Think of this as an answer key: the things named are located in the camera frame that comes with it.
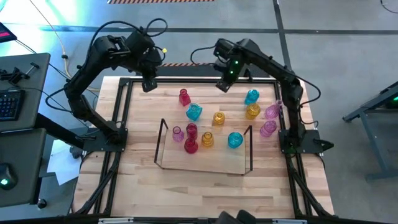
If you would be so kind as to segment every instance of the gray floor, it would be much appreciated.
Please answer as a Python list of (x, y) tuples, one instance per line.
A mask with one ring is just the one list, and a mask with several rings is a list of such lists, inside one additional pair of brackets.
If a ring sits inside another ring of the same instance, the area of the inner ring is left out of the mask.
[[(8, 2), (0, 12), (0, 21), (45, 24), (30, 4), (20, 6), (16, 2)], [(144, 26), (155, 17), (163, 17), (173, 28), (277, 29), (272, 0), (133, 5), (108, 5), (105, 0), (70, 0), (67, 4), (55, 0), (37, 2), (54, 25), (98, 27), (110, 20), (124, 20)], [(389, 3), (389, 8), (398, 11), (398, 2), (385, 2)], [(279, 0), (279, 4), (285, 29), (398, 29), (398, 14), (384, 10), (379, 0)], [(17, 10), (27, 17), (12, 16)], [(162, 27), (162, 24), (154, 24), (154, 27)], [(60, 59), (62, 50), (53, 32), (43, 32), (35, 26), (11, 25), (9, 28), (34, 50), (51, 53), (51, 62), (63, 70)], [(59, 34), (70, 56), (70, 72), (74, 74), (76, 65), (82, 63), (85, 57), (92, 33)], [(125, 32), (109, 34), (128, 35)], [(168, 49), (166, 63), (182, 63), (189, 62), (193, 49), (211, 46), (219, 37), (230, 40), (252, 38), (265, 53), (283, 63), (278, 34), (166, 33), (156, 37), (155, 42)], [(320, 122), (318, 128), (322, 138), (335, 143), (335, 148), (325, 153), (326, 175), (335, 213), (343, 218), (391, 223), (398, 220), (395, 209), (398, 204), (398, 179), (365, 181), (365, 174), (379, 171), (376, 158), (359, 120), (350, 124), (341, 120), (343, 115), (397, 81), (396, 38), (397, 35), (286, 35), (292, 68), (296, 74), (322, 90), (321, 99), (311, 103), (311, 109), (313, 117)], [(14, 42), (0, 44), (0, 56), (18, 54), (28, 54), (28, 51)], [(212, 62), (214, 58), (211, 51), (200, 52), (195, 61)], [(128, 72), (122, 69), (115, 72), (106, 70), (95, 80), (94, 87), (100, 87), (104, 75), (128, 75)], [(58, 90), (64, 81), (50, 68), (45, 91), (51, 93)], [(307, 88), (310, 97), (316, 96), (314, 89)], [(90, 94), (86, 95), (89, 100), (93, 99)], [(67, 105), (64, 96), (59, 95), (56, 99)], [(82, 127), (69, 114), (50, 110), (44, 103), (39, 110), (67, 128)], [(392, 129), (391, 122), (385, 119), (377, 124)], [(0, 220), (66, 214), (73, 182), (57, 187), (56, 180), (49, 178), (46, 183), (42, 189), (42, 196), (49, 201), (46, 209), (37, 211), (28, 205), (0, 208)]]

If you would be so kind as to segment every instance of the wooden tabletop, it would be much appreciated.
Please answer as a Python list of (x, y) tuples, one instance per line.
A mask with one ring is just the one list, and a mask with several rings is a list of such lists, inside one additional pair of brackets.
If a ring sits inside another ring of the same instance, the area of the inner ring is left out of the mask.
[[(104, 77), (96, 111), (110, 120), (120, 77)], [(302, 101), (307, 101), (304, 87)], [(210, 127), (215, 112), (226, 115), (223, 126), (228, 131), (244, 131), (253, 125), (253, 167), (244, 177), (211, 172), (162, 170), (154, 164), (160, 119), (172, 124), (188, 121), (186, 108), (178, 104), (181, 88), (186, 88), (192, 102), (203, 107), (198, 126)], [(262, 113), (253, 121), (245, 118), (244, 98), (248, 90), (260, 92), (258, 104)], [(281, 154), (277, 132), (269, 138), (259, 134), (266, 121), (265, 109), (275, 102), (274, 87), (268, 84), (235, 84), (223, 93), (211, 83), (159, 83), (158, 88), (144, 93), (140, 83), (132, 89), (126, 127), (129, 129), (126, 150), (122, 153), (113, 200), (113, 217), (208, 217), (223, 211), (236, 216), (245, 209), (257, 218), (293, 218), (292, 198), (285, 157)], [(306, 121), (312, 120), (309, 105), (302, 110)], [(103, 152), (94, 152), (81, 167), (73, 208), (79, 209), (98, 185)], [(326, 211), (333, 213), (328, 183), (321, 160), (302, 155), (308, 188)], [(101, 210), (106, 203), (105, 189)], [(297, 191), (304, 211), (301, 190)]]

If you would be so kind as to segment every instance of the table leg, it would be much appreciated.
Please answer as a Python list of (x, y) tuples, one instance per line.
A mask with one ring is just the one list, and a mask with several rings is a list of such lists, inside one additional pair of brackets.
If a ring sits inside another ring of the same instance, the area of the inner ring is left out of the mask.
[(62, 140), (68, 144), (83, 149), (84, 143), (76, 139), (76, 134), (48, 119), (46, 116), (37, 113), (35, 128), (45, 128), (49, 135)]

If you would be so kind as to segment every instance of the red glass vase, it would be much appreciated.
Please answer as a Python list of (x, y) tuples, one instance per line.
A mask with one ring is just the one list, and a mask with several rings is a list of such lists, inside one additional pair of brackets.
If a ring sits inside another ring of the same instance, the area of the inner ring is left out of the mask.
[(195, 152), (197, 152), (199, 146), (198, 146), (198, 143), (194, 139), (188, 138), (185, 141), (184, 148), (187, 153), (194, 154)]
[(194, 140), (198, 138), (198, 127), (193, 123), (187, 126), (187, 138), (192, 138)]
[(182, 106), (187, 106), (191, 103), (191, 98), (189, 97), (186, 89), (180, 90), (180, 103)]

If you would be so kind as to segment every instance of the orange striped tape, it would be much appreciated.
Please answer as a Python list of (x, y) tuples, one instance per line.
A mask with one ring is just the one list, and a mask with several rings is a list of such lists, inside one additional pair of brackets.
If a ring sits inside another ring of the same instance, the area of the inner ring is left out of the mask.
[[(197, 65), (208, 65), (209, 63), (197, 63)], [(194, 63), (164, 63), (161, 67), (176, 67), (176, 66), (196, 66)]]
[(108, 0), (108, 4), (171, 3), (171, 2), (213, 2), (215, 0)]

